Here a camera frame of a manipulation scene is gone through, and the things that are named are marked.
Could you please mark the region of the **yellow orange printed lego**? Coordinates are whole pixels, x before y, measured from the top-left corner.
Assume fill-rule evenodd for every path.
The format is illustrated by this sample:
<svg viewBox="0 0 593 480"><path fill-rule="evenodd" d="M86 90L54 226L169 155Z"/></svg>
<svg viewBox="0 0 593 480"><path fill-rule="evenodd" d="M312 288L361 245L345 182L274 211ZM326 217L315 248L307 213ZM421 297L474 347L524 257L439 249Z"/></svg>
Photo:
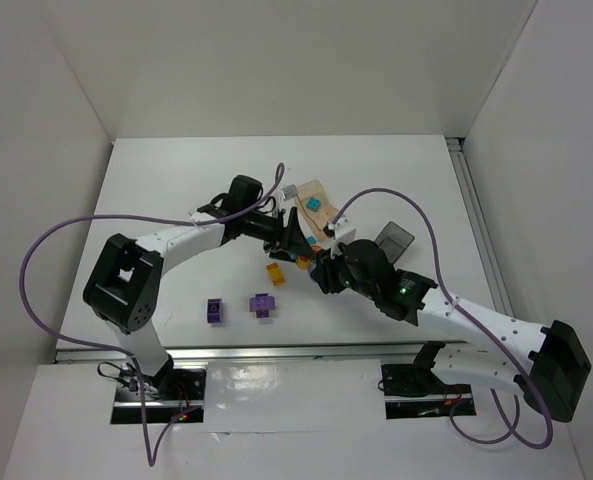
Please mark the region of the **yellow orange printed lego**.
<svg viewBox="0 0 593 480"><path fill-rule="evenodd" d="M303 270L310 272L314 268L315 262L313 259L305 257L305 256L298 256L296 258L296 266Z"/></svg>

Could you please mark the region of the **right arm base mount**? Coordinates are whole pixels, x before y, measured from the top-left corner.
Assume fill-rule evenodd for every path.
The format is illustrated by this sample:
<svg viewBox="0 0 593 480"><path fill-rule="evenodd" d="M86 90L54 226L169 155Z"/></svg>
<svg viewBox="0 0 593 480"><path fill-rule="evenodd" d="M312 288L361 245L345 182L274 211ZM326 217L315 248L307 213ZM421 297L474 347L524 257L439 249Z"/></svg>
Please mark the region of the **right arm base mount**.
<svg viewBox="0 0 593 480"><path fill-rule="evenodd" d="M387 420L475 416L472 389L467 384L448 385L412 364L383 364L377 388L384 395Z"/></svg>

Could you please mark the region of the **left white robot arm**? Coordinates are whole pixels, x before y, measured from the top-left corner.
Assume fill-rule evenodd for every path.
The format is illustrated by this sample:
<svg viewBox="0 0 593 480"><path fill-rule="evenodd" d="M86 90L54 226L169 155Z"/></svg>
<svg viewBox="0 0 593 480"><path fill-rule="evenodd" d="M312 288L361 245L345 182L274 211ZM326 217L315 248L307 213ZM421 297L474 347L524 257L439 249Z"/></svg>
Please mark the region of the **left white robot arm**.
<svg viewBox="0 0 593 480"><path fill-rule="evenodd" d="M149 385L165 395L180 382L171 356L161 345L152 318L163 276L204 252L244 235L263 242L270 257L290 261L294 255L315 258L295 208L284 213L258 210L262 184L238 175L226 193L174 226L137 239L122 234L105 243L83 291L84 302L111 326L122 349L133 355Z"/></svg>

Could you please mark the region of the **small teal lego brick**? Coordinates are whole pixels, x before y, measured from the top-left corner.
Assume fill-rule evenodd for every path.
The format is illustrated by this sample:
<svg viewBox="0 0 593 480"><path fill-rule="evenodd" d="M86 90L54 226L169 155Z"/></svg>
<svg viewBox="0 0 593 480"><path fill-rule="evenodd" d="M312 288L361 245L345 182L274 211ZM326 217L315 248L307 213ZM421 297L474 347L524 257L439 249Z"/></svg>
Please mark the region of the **small teal lego brick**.
<svg viewBox="0 0 593 480"><path fill-rule="evenodd" d="M313 212L318 212L321 207L321 200L316 197L310 197L306 202L306 208Z"/></svg>

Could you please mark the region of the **long teal lego brick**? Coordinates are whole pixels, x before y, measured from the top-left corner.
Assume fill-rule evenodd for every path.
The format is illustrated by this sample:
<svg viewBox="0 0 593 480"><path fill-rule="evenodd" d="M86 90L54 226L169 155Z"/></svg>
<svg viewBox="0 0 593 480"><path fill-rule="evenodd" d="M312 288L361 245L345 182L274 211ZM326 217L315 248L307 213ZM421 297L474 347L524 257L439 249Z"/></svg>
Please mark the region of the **long teal lego brick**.
<svg viewBox="0 0 593 480"><path fill-rule="evenodd" d="M318 251L321 251L322 250L322 246L320 244L318 244L318 243L311 243L310 244L310 247L315 252L318 252ZM290 253L289 256L290 256L290 258L292 260L296 260L298 258L298 255L296 255L294 253Z"/></svg>

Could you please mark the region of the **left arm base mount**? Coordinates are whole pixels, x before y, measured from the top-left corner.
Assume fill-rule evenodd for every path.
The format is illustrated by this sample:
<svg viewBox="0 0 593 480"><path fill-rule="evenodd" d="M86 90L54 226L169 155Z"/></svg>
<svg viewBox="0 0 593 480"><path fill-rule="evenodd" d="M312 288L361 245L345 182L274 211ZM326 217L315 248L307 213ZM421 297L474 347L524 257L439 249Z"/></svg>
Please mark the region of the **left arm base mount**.
<svg viewBox="0 0 593 480"><path fill-rule="evenodd" d="M134 368L129 364L100 362L97 374L116 383L110 423L113 425L140 424L140 388ZM171 380L156 388L145 379L145 409L147 421L166 424L182 413L179 423L202 423L207 380L205 366L175 369Z"/></svg>

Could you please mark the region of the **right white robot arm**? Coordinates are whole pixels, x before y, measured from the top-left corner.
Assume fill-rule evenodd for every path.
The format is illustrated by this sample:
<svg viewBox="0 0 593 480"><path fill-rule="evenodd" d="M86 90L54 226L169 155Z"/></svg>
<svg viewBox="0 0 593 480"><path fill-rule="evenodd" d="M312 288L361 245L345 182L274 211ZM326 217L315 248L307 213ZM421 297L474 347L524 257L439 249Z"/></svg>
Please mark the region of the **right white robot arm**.
<svg viewBox="0 0 593 480"><path fill-rule="evenodd" d="M482 382L523 396L552 420L568 423L591 371L574 328L521 321L451 293L432 279L395 268L371 240L356 240L338 252L321 250L311 278L325 294L351 290L385 316L441 331L482 349L468 356L441 342L425 345L414 362L444 384Z"/></svg>

